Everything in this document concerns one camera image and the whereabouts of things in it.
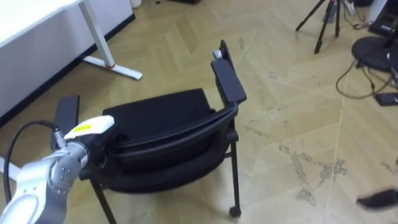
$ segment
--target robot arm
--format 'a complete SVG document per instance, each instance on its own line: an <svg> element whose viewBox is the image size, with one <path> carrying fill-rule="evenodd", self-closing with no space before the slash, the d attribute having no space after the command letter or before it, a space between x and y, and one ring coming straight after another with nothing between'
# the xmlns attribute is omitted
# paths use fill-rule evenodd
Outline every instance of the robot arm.
<svg viewBox="0 0 398 224"><path fill-rule="evenodd" d="M15 195L3 211L0 223L63 223L74 181L88 162L101 156L115 134L111 116L89 119L71 130L65 139L55 133L60 150L21 169Z"/></svg>

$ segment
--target chair armrest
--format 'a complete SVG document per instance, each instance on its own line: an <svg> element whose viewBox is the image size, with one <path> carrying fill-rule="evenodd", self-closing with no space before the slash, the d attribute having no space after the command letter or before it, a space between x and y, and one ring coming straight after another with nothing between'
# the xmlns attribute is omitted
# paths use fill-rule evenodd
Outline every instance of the chair armrest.
<svg viewBox="0 0 398 224"><path fill-rule="evenodd" d="M66 96L58 102L54 123L58 125L63 134L67 134L78 124L80 96ZM51 150L58 149L54 136L51 136Z"/></svg>
<svg viewBox="0 0 398 224"><path fill-rule="evenodd" d="M240 104L246 100L246 93L239 81L234 68L226 59L216 59L211 62L211 68L216 76L216 85L224 105Z"/></svg>

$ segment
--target wooden floor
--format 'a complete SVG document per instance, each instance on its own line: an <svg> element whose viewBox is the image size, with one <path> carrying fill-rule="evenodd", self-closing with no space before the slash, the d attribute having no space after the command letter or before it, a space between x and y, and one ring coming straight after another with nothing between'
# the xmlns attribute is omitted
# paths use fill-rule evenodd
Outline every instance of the wooden floor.
<svg viewBox="0 0 398 224"><path fill-rule="evenodd" d="M359 195L397 185L398 109L337 93L335 82L353 61L351 45L370 34L342 21L340 37L334 38L334 25L329 26L321 52L314 55L326 4L300 32L294 30L316 1L203 0L191 6L143 0L137 19L109 45L118 63L144 78L137 82L83 63L0 129L0 146L4 151L25 122L53 119L57 100L75 93L81 96L81 121L110 106L191 88L203 88L220 109L210 61L224 39L248 96L237 118L242 217L228 218L233 205L228 160L202 180L170 192L106 191L117 221L398 223L397 209L371 213L355 205ZM370 91L355 69L340 88L353 95ZM18 141L12 161L22 166L49 153L48 131L31 128ZM2 193L0 199L3 208ZM107 223L87 182L76 182L68 207L65 223Z"/></svg>

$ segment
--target floor stain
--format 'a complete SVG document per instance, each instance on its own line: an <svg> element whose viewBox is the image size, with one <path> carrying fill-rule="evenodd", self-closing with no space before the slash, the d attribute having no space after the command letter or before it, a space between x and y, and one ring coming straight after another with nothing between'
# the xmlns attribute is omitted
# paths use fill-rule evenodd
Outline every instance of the floor stain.
<svg viewBox="0 0 398 224"><path fill-rule="evenodd" d="M239 44L239 48L241 50L244 50L244 42L243 42L243 37L238 39L238 44Z"/></svg>
<svg viewBox="0 0 398 224"><path fill-rule="evenodd" d="M265 112L270 112L270 111L275 111L275 108L270 106L270 107L267 107L267 108L263 108L262 110L265 111Z"/></svg>
<svg viewBox="0 0 398 224"><path fill-rule="evenodd" d="M380 166L386 168L391 174L397 175L397 171L394 170L389 164L387 164L386 162L382 161L380 163Z"/></svg>
<svg viewBox="0 0 398 224"><path fill-rule="evenodd" d="M312 194L313 190L311 189L310 184L308 183L307 176L305 175L305 172L303 170L303 165L301 164L299 155L297 154L296 151L290 152L290 148L282 143L279 144L279 150L290 155L290 158L292 159L294 165L294 169L296 171L297 179L300 182L300 185L302 186L302 189L296 195L296 199L305 200L313 207L316 207L317 201L315 200L315 197Z"/></svg>
<svg viewBox="0 0 398 224"><path fill-rule="evenodd" d="M313 107L315 109L319 109L319 108L323 108L323 107L326 107L326 106L334 105L337 102L338 102L338 100L327 99L327 100L323 100L321 102L315 103Z"/></svg>
<svg viewBox="0 0 398 224"><path fill-rule="evenodd" d="M258 135L260 137L268 138L268 135L266 133L263 133L262 131L260 131L260 130L258 130L256 128L253 128L253 127L250 127L250 126L246 126L246 130L250 131L250 132L252 132L252 133L254 133L254 134L256 134L256 135Z"/></svg>
<svg viewBox="0 0 398 224"><path fill-rule="evenodd" d="M297 200L306 200L313 207L317 206L317 202L315 201L315 197L313 196L313 194L309 190L307 190L305 188L301 189L301 191L299 191L297 193L296 199Z"/></svg>
<svg viewBox="0 0 398 224"><path fill-rule="evenodd" d="M287 105L286 104L281 104L278 106L278 111L286 110Z"/></svg>
<svg viewBox="0 0 398 224"><path fill-rule="evenodd" d="M274 73L274 72L269 72L268 74L268 78L271 80L277 80L278 79L279 74L278 73Z"/></svg>
<svg viewBox="0 0 398 224"><path fill-rule="evenodd" d="M337 175L347 174L347 168L345 168L346 161L344 159L336 158L334 163L317 162L313 160L311 155L306 153L301 153L300 155L298 155L296 151L292 151L290 147L282 143L279 143L279 151L288 154L292 159L297 179L299 180L300 185L302 186L302 189L296 195L296 199L305 200L313 207L317 206L317 201L315 200L315 197L312 193L313 190L311 189L311 186L308 183L307 176L303 171L301 160L323 168L323 170L319 173L320 181L316 189L319 188L326 180L330 180L332 176L333 176L332 181L335 181Z"/></svg>

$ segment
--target wire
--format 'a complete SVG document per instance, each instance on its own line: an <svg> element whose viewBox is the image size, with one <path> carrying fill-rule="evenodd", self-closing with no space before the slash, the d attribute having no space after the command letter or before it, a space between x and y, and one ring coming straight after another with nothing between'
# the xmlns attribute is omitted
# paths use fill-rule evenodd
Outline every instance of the wire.
<svg viewBox="0 0 398 224"><path fill-rule="evenodd" d="M398 78L397 78L398 72L393 66L391 66L391 72L392 72L392 76L394 77L394 79L392 80L395 84L394 86L396 89L398 89Z"/></svg>
<svg viewBox="0 0 398 224"><path fill-rule="evenodd" d="M6 195L7 203L9 203L11 201L11 189L10 189L10 181L9 181L9 164L10 164L10 160L11 160L12 150L14 149L15 143L17 142L17 139L18 139L19 135L21 134L21 132L33 124L39 124L42 126L46 126L48 128L51 128L53 132L56 132L59 130L57 125L55 125L54 123L52 123L50 121L45 121L45 120L30 121L18 129L17 133L13 137L11 144L7 150L6 158L4 159L3 184L4 184L4 194Z"/></svg>
<svg viewBox="0 0 398 224"><path fill-rule="evenodd" d="M381 78L379 75L376 75L375 73L373 73L371 68L369 68L369 67L368 67L368 73L371 74L373 77L377 78L378 80L384 82L384 83L387 82L387 80L385 80L384 78ZM389 82L388 86L398 90L398 87L395 86L394 84L392 84L392 82Z"/></svg>
<svg viewBox="0 0 398 224"><path fill-rule="evenodd" d="M376 47L375 49L373 49L372 51L370 51L370 52L367 53L366 55L363 55L363 56L360 57L359 59L356 59L356 60L353 61L353 63L349 66L349 68L347 69L347 71L345 71L345 73L342 74L342 75L339 77L339 79L337 79L337 82L336 82L336 86L335 86L335 87L336 87L336 90L338 91L338 93L340 93L341 95L343 95L343 96L345 96L345 97L347 97L347 98L351 98L351 99L354 99L354 100L362 100L362 99L365 99L365 98L367 98L367 97L373 96L373 95L375 95L375 94L377 94L377 93L383 91L383 89L385 89L385 88L388 86L388 84L390 84L390 82L391 82L391 80L392 80L392 78L393 78L392 75L390 76L390 78L389 78L387 81L385 81L384 85L383 85L382 87L380 87L380 89L375 90L376 87L375 87L373 81L372 81L371 78L368 76L368 74L365 72L365 69L362 68L362 72L363 72L364 76L369 80L369 82L370 82L370 84L371 84L372 92L370 92L370 93L368 93L368 94L366 94L366 95L363 95L363 96L354 96L354 95L349 95L349 94L346 94L346 93L342 92L342 91L340 90L339 86L338 86L339 83L340 83L340 81L341 81L345 76L347 76L347 74L349 74L349 72L352 70L352 68L354 67L355 62L363 60L364 58L370 56L371 54L373 54L373 53L374 53L375 51L377 51L377 50L380 50L380 47Z"/></svg>
<svg viewBox="0 0 398 224"><path fill-rule="evenodd" d="M366 16L363 16L363 18L361 18L358 14L358 10L356 9L356 7L354 7L355 9L355 13L358 17L358 19L362 22L361 24L353 24L348 18L347 18L347 9L345 8L345 6L343 6L344 8L344 20L354 29L354 30L361 30L361 29L365 29L368 28L373 21L368 21L366 22Z"/></svg>

